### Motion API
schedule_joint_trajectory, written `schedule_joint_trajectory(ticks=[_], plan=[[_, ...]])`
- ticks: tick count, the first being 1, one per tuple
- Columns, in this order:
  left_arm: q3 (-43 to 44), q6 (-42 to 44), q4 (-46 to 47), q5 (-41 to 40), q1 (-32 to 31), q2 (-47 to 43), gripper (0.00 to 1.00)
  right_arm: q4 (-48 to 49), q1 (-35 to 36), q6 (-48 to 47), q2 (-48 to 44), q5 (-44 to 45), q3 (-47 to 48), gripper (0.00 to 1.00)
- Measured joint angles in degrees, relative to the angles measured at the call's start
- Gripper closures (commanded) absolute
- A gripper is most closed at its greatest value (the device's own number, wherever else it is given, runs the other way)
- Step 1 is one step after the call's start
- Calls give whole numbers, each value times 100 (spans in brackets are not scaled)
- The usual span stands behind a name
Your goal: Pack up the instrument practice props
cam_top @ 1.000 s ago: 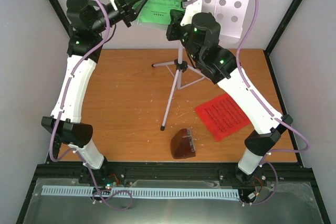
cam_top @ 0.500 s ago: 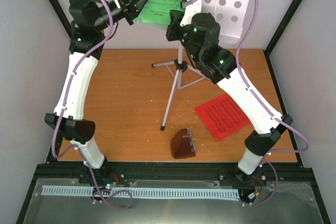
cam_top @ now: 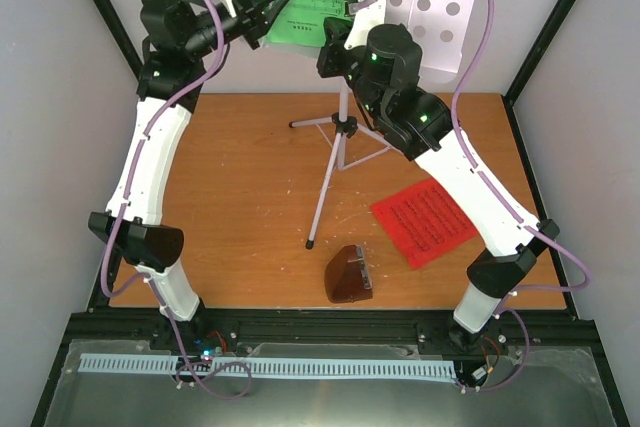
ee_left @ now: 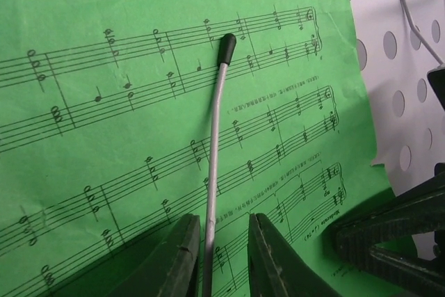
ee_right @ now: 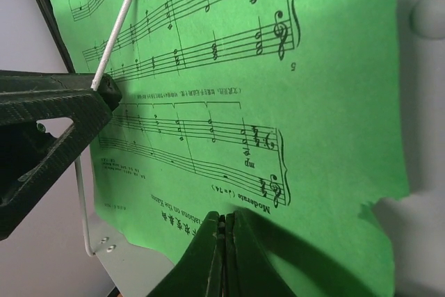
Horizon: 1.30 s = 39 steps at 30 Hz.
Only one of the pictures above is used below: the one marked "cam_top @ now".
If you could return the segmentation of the red sheet music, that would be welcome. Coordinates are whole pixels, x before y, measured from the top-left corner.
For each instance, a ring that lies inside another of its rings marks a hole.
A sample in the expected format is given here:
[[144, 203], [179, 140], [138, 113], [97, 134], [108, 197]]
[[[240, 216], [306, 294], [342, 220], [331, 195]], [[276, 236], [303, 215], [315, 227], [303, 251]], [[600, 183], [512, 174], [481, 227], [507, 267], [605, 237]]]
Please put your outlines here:
[[478, 235], [463, 210], [432, 178], [372, 204], [371, 212], [413, 270]]

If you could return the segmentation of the brown wooden metronome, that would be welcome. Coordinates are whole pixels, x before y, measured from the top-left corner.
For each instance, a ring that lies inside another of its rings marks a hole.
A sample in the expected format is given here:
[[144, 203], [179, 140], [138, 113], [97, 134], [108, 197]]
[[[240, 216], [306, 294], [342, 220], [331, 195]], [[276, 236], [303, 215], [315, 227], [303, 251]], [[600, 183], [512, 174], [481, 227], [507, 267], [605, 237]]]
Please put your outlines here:
[[373, 285], [371, 290], [366, 290], [363, 285], [356, 246], [344, 246], [325, 268], [325, 292], [332, 304], [354, 303], [373, 298]]

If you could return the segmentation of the clear plastic metronome cover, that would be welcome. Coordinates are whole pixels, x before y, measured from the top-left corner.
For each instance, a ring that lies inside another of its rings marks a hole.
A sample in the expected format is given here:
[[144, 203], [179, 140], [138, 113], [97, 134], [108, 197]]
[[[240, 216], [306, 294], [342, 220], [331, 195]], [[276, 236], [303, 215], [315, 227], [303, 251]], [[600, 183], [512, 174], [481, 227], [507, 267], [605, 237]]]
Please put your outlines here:
[[372, 282], [371, 282], [371, 277], [370, 277], [369, 271], [368, 271], [368, 264], [367, 264], [366, 259], [365, 259], [364, 250], [360, 245], [356, 246], [356, 254], [358, 255], [358, 266], [359, 266], [359, 269], [360, 269], [360, 273], [361, 273], [361, 277], [362, 277], [364, 288], [366, 290], [371, 290], [372, 289]]

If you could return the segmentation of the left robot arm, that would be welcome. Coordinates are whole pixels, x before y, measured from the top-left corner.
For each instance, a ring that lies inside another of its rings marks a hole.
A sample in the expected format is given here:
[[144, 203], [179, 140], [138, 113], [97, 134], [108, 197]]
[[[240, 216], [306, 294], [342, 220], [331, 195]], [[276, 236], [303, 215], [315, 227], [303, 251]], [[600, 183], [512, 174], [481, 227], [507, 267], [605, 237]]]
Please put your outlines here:
[[186, 349], [201, 347], [208, 325], [196, 312], [201, 299], [181, 263], [184, 233], [162, 222], [164, 194], [174, 156], [204, 82], [221, 71], [231, 41], [252, 48], [290, 0], [141, 0], [147, 31], [138, 77], [134, 134], [118, 185], [88, 227], [105, 244], [100, 267], [103, 293], [113, 255], [159, 295], [159, 309], [176, 320], [172, 335]]

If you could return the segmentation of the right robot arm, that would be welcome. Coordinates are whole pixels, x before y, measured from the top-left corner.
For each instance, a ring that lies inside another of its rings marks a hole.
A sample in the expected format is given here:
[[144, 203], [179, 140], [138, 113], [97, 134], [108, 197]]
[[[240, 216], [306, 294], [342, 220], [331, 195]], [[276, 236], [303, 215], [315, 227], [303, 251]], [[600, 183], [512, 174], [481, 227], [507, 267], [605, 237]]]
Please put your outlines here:
[[374, 26], [360, 43], [352, 40], [356, 26], [350, 20], [328, 17], [323, 30], [319, 76], [343, 78], [374, 129], [444, 188], [484, 241], [467, 269], [469, 285], [450, 329], [455, 340], [475, 337], [559, 228], [513, 198], [477, 158], [449, 107], [419, 87], [422, 49], [404, 26]]

